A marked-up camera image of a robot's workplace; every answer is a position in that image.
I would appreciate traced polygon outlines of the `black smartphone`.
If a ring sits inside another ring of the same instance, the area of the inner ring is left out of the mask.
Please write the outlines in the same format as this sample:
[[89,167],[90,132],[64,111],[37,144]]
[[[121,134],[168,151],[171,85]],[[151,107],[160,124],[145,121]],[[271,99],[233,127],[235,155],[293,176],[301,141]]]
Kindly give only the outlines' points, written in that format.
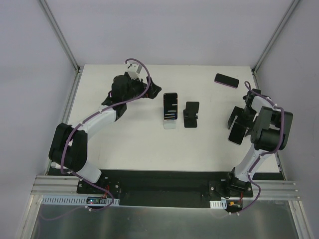
[[178,94],[164,93],[163,95],[163,119],[176,120],[178,117]]
[[231,129],[228,140],[237,145],[241,145],[246,133],[246,128],[242,125],[235,123]]

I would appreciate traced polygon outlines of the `silver metal phone stand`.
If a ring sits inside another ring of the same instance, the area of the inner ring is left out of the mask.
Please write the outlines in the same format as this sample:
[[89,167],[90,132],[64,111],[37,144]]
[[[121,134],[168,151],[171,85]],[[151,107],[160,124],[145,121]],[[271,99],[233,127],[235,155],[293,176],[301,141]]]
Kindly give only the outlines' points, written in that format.
[[163,127],[164,129],[176,129],[176,120],[164,120]]

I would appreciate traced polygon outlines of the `black folding phone stand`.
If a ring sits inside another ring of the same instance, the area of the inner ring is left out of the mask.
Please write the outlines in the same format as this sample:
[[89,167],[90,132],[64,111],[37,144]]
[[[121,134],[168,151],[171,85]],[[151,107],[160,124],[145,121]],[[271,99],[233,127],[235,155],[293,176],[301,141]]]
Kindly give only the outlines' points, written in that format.
[[199,102],[186,102],[183,110],[183,122],[185,128],[197,128]]

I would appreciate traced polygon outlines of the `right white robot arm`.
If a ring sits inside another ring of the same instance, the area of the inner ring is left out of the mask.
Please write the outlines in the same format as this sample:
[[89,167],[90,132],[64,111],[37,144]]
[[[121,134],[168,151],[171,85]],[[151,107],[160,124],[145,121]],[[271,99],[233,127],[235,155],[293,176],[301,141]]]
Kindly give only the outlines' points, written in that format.
[[224,184],[225,193],[232,197],[248,190],[264,160],[286,147],[294,117],[260,90],[249,89],[243,100],[245,107],[234,107],[227,122],[230,142],[240,145],[246,136],[250,136],[251,142],[246,156]]

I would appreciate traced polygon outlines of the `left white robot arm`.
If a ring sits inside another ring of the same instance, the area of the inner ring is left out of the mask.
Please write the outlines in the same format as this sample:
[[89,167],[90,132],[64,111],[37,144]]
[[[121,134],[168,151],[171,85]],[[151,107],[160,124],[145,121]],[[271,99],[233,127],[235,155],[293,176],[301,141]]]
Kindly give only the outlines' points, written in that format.
[[60,123],[53,137],[48,157],[51,161],[77,174],[88,182],[95,194],[102,193],[105,181],[102,172],[88,161],[88,140],[103,127],[116,122],[126,111],[127,103],[139,98],[154,99],[161,91],[151,77],[147,82],[129,76],[128,72],[113,79],[111,91],[101,106],[75,124]]

